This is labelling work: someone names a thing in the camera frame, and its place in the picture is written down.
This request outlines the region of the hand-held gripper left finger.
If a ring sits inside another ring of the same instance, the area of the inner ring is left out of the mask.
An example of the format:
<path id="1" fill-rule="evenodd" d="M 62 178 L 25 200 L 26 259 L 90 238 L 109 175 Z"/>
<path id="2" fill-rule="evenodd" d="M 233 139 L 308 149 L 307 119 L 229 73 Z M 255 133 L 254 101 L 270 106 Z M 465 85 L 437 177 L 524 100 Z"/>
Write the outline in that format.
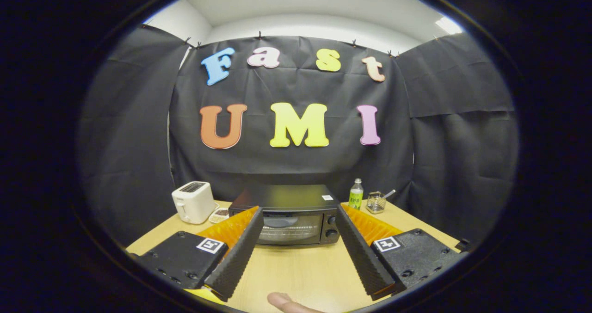
<path id="1" fill-rule="evenodd" d="M 227 302 L 235 292 L 264 226 L 258 206 L 192 234 L 177 231 L 135 261 L 192 294 Z"/>

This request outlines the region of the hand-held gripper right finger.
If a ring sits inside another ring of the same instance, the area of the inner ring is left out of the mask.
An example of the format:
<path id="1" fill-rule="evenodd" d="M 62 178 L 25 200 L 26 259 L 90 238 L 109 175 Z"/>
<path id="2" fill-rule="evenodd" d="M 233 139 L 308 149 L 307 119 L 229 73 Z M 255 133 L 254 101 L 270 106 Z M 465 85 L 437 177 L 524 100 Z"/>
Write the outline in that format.
<path id="1" fill-rule="evenodd" d="M 401 231 L 349 206 L 336 225 L 367 295 L 399 294 L 434 278 L 465 258 L 421 228 Z"/>

